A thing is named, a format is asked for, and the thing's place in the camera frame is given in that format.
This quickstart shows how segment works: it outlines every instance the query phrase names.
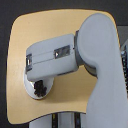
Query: black background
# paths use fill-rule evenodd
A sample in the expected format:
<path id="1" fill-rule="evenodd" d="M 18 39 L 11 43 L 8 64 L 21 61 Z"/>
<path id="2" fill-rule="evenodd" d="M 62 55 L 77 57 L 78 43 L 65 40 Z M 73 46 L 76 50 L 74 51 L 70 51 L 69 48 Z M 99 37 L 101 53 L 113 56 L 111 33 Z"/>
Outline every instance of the black background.
<path id="1" fill-rule="evenodd" d="M 6 62 L 12 23 L 22 14 L 52 9 L 107 11 L 114 17 L 118 26 L 128 26 L 127 0 L 0 0 L 0 128 L 28 128 L 28 123 L 11 125 L 7 120 Z M 124 29 L 119 27 L 119 30 L 126 34 L 128 27 Z"/>

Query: yellow panel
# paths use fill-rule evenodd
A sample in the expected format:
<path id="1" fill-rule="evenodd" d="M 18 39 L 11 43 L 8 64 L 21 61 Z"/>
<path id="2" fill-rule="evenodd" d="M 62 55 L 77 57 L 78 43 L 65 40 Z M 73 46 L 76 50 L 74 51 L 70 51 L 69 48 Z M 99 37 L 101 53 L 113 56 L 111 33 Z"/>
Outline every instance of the yellow panel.
<path id="1" fill-rule="evenodd" d="M 82 22 L 94 13 L 103 13 L 114 22 L 110 14 L 91 10 L 43 11 L 16 19 L 7 62 L 7 115 L 10 123 L 25 123 L 61 111 L 86 113 L 96 78 L 88 74 L 84 67 L 75 73 L 56 77 L 51 92 L 42 100 L 34 100 L 26 93 L 23 72 L 26 49 L 31 44 L 64 34 L 75 34 Z"/>

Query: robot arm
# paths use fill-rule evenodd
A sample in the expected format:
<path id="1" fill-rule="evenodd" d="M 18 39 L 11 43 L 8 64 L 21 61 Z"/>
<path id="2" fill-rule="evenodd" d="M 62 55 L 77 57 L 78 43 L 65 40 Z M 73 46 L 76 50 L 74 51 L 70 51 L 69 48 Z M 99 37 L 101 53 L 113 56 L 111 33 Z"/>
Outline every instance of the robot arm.
<path id="1" fill-rule="evenodd" d="M 98 79 L 88 101 L 86 128 L 127 128 L 127 93 L 113 22 L 103 14 L 91 15 L 82 24 L 76 43 L 70 34 L 30 46 L 26 54 L 28 80 L 35 82 L 87 65 Z"/>

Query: gray robot arm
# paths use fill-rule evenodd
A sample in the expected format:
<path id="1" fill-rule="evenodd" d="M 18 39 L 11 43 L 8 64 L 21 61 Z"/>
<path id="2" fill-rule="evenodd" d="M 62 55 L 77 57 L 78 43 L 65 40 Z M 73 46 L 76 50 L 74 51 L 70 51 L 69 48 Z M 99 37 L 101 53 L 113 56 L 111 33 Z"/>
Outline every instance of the gray robot arm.
<path id="1" fill-rule="evenodd" d="M 86 128 L 127 128 L 128 101 L 115 25 L 106 15 L 91 15 L 82 24 L 76 43 L 73 35 L 65 35 L 30 46 L 28 80 L 73 72 L 85 64 L 98 78 L 87 105 Z"/>

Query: beige board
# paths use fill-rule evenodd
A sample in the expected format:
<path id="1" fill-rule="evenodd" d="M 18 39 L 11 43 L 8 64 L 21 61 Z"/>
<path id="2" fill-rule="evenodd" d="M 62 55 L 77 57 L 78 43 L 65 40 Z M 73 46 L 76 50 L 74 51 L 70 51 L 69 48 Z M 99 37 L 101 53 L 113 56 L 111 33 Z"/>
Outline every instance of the beige board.
<path id="1" fill-rule="evenodd" d="M 10 123 L 25 123 L 54 112 L 86 113 L 96 78 L 83 66 L 75 73 L 56 77 L 51 92 L 42 100 L 34 100 L 27 94 L 23 73 L 26 49 L 31 44 L 64 34 L 75 34 L 82 22 L 94 13 L 103 13 L 114 22 L 110 14 L 91 10 L 43 11 L 23 15 L 15 20 L 7 62 L 7 116 Z"/>

